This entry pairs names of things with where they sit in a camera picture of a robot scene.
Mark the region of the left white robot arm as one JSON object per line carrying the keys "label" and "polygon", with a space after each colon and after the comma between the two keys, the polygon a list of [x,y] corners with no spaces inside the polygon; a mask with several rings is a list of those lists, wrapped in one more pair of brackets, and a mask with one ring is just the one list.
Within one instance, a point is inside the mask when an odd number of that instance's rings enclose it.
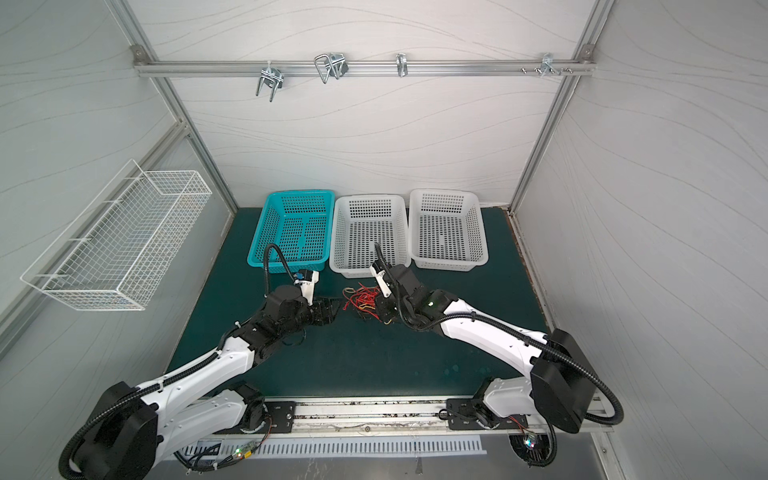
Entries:
{"label": "left white robot arm", "polygon": [[58,459],[65,479],[143,479],[170,454],[221,430],[258,428],[264,416],[258,390],[244,383],[211,399],[205,394],[263,364],[286,337],[334,321],[342,302],[310,297],[281,285],[248,320],[227,331],[215,348],[136,386],[105,390]]}

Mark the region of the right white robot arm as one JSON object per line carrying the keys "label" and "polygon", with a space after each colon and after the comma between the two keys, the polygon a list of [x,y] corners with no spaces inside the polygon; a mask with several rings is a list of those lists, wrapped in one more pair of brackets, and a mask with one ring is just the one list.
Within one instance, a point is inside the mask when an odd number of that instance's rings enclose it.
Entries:
{"label": "right white robot arm", "polygon": [[485,314],[444,290],[381,280],[376,309],[414,331],[439,333],[464,342],[511,366],[512,379],[485,380],[471,399],[470,414],[455,418],[497,429],[515,423],[514,453],[528,466],[551,465],[558,453],[558,432],[576,434],[584,422],[616,426],[625,412],[618,396],[599,377],[575,339],[562,329],[528,330]]}

